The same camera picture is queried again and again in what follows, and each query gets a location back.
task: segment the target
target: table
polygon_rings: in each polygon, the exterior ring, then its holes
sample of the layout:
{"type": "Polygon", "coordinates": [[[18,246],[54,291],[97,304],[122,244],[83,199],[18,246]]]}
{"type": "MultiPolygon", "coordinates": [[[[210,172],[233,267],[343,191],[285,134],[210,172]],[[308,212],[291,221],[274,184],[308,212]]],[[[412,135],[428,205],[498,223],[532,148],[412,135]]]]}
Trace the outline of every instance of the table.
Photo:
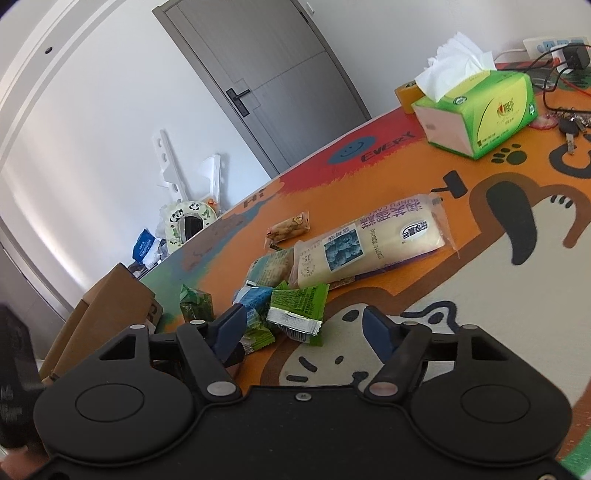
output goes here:
{"type": "MultiPolygon", "coordinates": [[[[577,85],[590,88],[591,73],[579,74],[577,85]]],[[[591,109],[591,98],[566,85],[548,98],[591,109]]],[[[570,156],[558,129],[526,128],[472,161],[428,145],[401,109],[376,118],[255,192],[150,272],[143,282],[165,311],[159,328],[182,322],[183,283],[211,293],[216,314],[225,311],[279,221],[308,210],[312,229],[300,239],[310,239],[395,200],[440,191],[457,254],[443,249],[332,291],[324,347],[281,338],[247,357],[241,387],[363,387],[382,365],[361,329],[368,304],[396,322],[409,312],[431,319],[436,332],[476,323],[566,393],[574,416],[560,458],[583,475],[591,469],[591,131],[576,144],[570,156]]]]}

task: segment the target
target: tissue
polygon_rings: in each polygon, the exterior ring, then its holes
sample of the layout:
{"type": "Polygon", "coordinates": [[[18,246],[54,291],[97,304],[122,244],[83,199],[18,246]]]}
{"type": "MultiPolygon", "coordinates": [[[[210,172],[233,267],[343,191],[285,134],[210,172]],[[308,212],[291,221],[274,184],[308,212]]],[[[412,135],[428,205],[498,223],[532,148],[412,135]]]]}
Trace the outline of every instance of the tissue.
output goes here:
{"type": "Polygon", "coordinates": [[[415,81],[434,102],[471,76],[484,70],[496,70],[492,53],[483,52],[460,32],[437,49],[437,56],[430,58],[428,65],[415,81]]]}

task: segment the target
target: door handle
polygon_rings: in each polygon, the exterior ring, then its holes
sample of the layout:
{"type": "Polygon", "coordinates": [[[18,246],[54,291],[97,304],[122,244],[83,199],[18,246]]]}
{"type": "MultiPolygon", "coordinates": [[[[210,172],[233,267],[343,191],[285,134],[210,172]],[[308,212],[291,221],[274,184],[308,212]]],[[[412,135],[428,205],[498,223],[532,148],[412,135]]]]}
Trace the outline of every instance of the door handle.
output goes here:
{"type": "Polygon", "coordinates": [[[251,113],[247,110],[247,108],[244,106],[244,103],[242,103],[242,100],[240,99],[249,93],[251,93],[250,89],[244,90],[242,93],[236,93],[233,88],[230,88],[226,91],[226,95],[243,117],[248,116],[251,113]]]}

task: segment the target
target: power strip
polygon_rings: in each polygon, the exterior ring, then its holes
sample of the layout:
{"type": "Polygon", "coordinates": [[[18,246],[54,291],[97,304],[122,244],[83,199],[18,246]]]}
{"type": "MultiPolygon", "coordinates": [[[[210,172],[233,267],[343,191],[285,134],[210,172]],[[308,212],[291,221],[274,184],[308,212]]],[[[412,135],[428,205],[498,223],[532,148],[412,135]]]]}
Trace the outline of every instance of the power strip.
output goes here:
{"type": "Polygon", "coordinates": [[[543,53],[549,52],[552,48],[569,43],[584,43],[589,45],[589,39],[582,35],[579,37],[536,37],[526,38],[523,45],[527,50],[527,54],[532,60],[535,60],[543,53]]]}

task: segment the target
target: blueberry picture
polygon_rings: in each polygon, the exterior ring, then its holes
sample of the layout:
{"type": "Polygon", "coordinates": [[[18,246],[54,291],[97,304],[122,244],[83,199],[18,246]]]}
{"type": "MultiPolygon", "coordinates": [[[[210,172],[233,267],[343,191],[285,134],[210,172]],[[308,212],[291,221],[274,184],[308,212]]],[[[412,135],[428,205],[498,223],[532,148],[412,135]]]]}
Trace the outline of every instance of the blueberry picture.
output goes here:
{"type": "Polygon", "coordinates": [[[343,163],[347,160],[353,160],[361,156],[368,148],[375,143],[375,137],[362,137],[353,140],[349,145],[341,148],[332,157],[329,158],[330,164],[343,163]]]}
{"type": "Polygon", "coordinates": [[[351,230],[324,244],[324,253],[331,271],[344,267],[363,255],[356,230],[351,230]]]}

